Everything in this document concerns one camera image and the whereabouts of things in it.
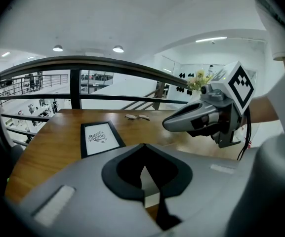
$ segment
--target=yellow flower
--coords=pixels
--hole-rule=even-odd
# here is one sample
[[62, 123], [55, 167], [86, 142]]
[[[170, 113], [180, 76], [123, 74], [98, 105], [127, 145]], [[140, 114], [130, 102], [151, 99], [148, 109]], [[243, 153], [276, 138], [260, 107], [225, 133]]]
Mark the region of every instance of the yellow flower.
[[203, 69], [200, 69], [200, 70], [198, 70], [198, 71], [196, 72], [196, 76], [197, 76], [197, 77], [203, 78], [204, 75], [205, 75], [205, 72], [204, 72]]
[[196, 78], [195, 78], [195, 77], [190, 78], [190, 80], [189, 80], [190, 83], [195, 83], [195, 81], [196, 81]]

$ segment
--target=recessed light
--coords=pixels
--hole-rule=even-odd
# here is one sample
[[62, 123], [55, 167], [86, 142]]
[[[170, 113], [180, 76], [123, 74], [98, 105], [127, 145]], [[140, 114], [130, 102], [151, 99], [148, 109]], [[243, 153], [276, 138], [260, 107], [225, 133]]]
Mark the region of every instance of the recessed light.
[[56, 52], [61, 52], [61, 51], [63, 51], [63, 48], [61, 45], [55, 45], [52, 50], [56, 51]]
[[168, 69], [163, 69], [163, 70], [165, 70], [165, 71], [168, 71], [168, 72], [172, 73], [172, 71], [171, 71], [171, 70], [168, 70]]
[[2, 54], [1, 57], [5, 57], [5, 56], [7, 56], [7, 55], [9, 55], [9, 54], [10, 54], [10, 52], [7, 52], [7, 53], [5, 53], [5, 54]]
[[123, 47], [121, 45], [116, 45], [113, 48], [113, 51], [116, 52], [116, 53], [123, 53]]
[[209, 39], [199, 39], [195, 42], [205, 42], [205, 41], [211, 41], [211, 40], [224, 40], [226, 39], [227, 37], [215, 37], [215, 38], [209, 38]]

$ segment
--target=sketch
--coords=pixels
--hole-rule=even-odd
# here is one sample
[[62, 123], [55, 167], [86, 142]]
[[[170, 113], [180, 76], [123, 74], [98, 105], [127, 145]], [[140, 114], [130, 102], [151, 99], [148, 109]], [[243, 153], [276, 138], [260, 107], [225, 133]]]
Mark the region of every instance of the sketch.
[[89, 142], [96, 141], [100, 143], [105, 143], [106, 140], [107, 140], [106, 135], [102, 131], [99, 131], [94, 135], [89, 135], [87, 139], [87, 141]]

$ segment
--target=flower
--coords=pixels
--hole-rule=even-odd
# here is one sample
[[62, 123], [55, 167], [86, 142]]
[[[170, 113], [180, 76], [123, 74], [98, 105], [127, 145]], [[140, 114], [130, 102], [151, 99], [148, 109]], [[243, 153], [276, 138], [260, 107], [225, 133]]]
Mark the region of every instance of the flower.
[[203, 69], [200, 69], [196, 72], [196, 77], [203, 78], [204, 75], [205, 75], [205, 71]]
[[213, 75], [210, 73], [205, 76], [204, 70], [200, 69], [196, 72], [196, 77], [187, 80], [187, 87], [190, 90], [200, 91], [202, 86], [206, 85], [212, 79], [212, 77]]

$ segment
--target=balcony railing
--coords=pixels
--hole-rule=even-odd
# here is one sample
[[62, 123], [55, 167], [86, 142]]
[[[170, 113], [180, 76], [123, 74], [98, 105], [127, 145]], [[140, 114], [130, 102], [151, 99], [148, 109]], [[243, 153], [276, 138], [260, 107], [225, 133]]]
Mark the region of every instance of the balcony railing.
[[24, 95], [36, 92], [47, 87], [55, 85], [67, 84], [68, 75], [37, 75], [25, 76], [13, 79], [5, 79], [0, 82], [0, 105], [9, 101], [2, 101], [2, 97]]
[[[21, 78], [13, 78], [16, 76], [20, 76], [23, 74], [43, 72], [43, 71], [53, 71], [53, 70], [70, 70], [70, 93], [69, 94], [38, 94], [36, 91], [43, 89], [45, 86], [50, 85], [54, 86], [53, 79], [56, 78], [56, 84], [62, 84], [68, 82], [68, 75], [40, 75], [40, 76], [29, 76], [29, 77], [21, 77]], [[158, 81], [157, 89], [151, 92], [150, 94], [138, 97], [138, 96], [114, 96], [114, 95], [102, 95], [102, 94], [89, 94], [88, 91], [85, 93], [84, 91], [81, 94], [81, 71], [82, 70], [95, 70], [95, 71], [105, 71], [105, 72], [113, 72], [125, 75], [131, 75], [146, 79], [152, 79]], [[8, 87], [6, 84], [9, 83], [10, 80], [16, 80], [17, 84], [17, 92], [5, 93], [5, 91], [1, 91], [0, 100], [1, 104], [5, 101], [14, 100], [14, 99], [71, 99], [71, 107], [72, 109], [81, 109], [81, 100], [82, 99], [99, 99], [99, 100], [120, 100], [120, 101], [131, 101], [132, 103], [125, 106], [122, 109], [126, 109], [138, 102], [141, 102], [138, 106], [135, 106], [134, 109], [137, 109], [143, 105], [143, 109], [154, 106], [155, 109], [159, 108], [160, 103], [172, 103], [172, 104], [186, 104], [185, 101], [179, 100], [170, 100], [163, 99], [163, 89], [164, 84], [169, 83], [171, 85], [175, 85], [178, 87], [186, 88], [186, 81], [162, 71], [152, 69], [146, 66], [142, 66], [139, 64], [114, 60], [109, 58], [101, 58], [101, 57], [90, 57], [90, 56], [62, 56], [62, 57], [51, 57], [40, 60], [35, 60], [31, 62], [27, 62], [21, 65], [17, 65], [10, 69], [4, 70], [0, 74], [1, 76], [1, 84], [4, 85], [1, 87], [1, 90], [4, 87]], [[26, 86], [25, 80], [31, 80], [29, 83], [29, 87]], [[24, 119], [31, 120], [34, 122], [47, 122], [49, 117], [38, 117], [38, 116], [24, 116], [24, 115], [13, 115], [2, 113], [2, 117], [12, 118], [12, 119]], [[28, 138], [34, 136], [34, 133], [9, 128], [11, 132], [19, 133], [27, 135]], [[15, 143], [26, 146], [26, 143], [19, 142], [14, 140]]]

